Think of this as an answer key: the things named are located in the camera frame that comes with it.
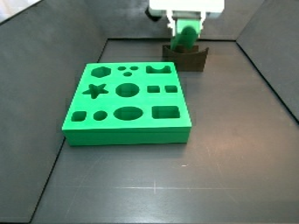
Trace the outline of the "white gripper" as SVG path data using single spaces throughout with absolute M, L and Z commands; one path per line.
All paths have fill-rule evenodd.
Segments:
M 163 16 L 168 19 L 167 27 L 175 36 L 175 20 L 173 15 L 180 13 L 196 15 L 200 13 L 200 34 L 201 36 L 207 13 L 220 14 L 224 10 L 224 0 L 149 0 L 148 7 L 156 16 Z

